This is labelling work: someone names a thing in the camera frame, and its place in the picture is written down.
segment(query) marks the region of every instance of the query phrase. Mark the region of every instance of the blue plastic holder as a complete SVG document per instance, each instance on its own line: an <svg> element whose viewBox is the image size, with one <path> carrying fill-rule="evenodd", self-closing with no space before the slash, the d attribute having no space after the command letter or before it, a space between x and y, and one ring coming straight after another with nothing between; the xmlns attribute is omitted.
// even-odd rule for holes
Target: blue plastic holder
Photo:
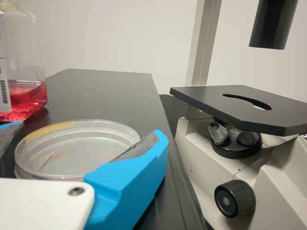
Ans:
<svg viewBox="0 0 307 230"><path fill-rule="evenodd" d="M0 130L10 127L10 126L16 126L16 125L21 125L22 121L15 121L15 122L9 122L9 123L5 123L3 125L0 125Z"/></svg>
<svg viewBox="0 0 307 230"><path fill-rule="evenodd" d="M108 162L84 176L95 190L87 230L130 230L142 216L162 182L167 165L168 139L158 141L143 155Z"/></svg>

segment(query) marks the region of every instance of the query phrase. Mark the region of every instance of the petri dish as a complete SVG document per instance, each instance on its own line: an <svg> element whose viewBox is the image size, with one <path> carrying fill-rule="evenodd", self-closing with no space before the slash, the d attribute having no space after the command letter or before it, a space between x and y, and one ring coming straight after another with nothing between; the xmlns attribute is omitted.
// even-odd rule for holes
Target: petri dish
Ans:
<svg viewBox="0 0 307 230"><path fill-rule="evenodd" d="M65 121L38 129L15 149L15 175L24 179L75 180L140 141L131 127L108 120Z"/></svg>

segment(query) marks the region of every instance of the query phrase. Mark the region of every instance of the barcode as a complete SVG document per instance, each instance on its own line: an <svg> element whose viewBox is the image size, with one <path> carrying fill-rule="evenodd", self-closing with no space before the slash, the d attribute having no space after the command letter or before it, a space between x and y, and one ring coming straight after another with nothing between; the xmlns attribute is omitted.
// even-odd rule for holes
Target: barcode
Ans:
<svg viewBox="0 0 307 230"><path fill-rule="evenodd" d="M5 88L5 81L0 80L0 87L1 87L1 94L2 94L2 102L3 104L8 103L8 95L6 93L6 88Z"/></svg>

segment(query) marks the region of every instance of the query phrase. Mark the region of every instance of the screw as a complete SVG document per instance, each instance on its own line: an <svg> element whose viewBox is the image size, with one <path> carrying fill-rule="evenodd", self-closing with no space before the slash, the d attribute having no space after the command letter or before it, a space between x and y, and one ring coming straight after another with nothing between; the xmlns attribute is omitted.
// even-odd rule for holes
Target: screw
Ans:
<svg viewBox="0 0 307 230"><path fill-rule="evenodd" d="M75 187L73 189L71 189L68 194L71 195L71 196L78 196L82 193L84 193L84 188L80 188L80 187Z"/></svg>

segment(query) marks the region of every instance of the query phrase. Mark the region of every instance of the black knob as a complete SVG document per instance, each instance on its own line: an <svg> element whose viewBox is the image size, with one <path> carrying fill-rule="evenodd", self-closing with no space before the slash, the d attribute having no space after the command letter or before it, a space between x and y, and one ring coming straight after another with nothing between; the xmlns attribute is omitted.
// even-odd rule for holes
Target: black knob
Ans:
<svg viewBox="0 0 307 230"><path fill-rule="evenodd" d="M251 214L256 207L252 188L241 180L232 180L217 186L214 199L219 210L229 218Z"/></svg>

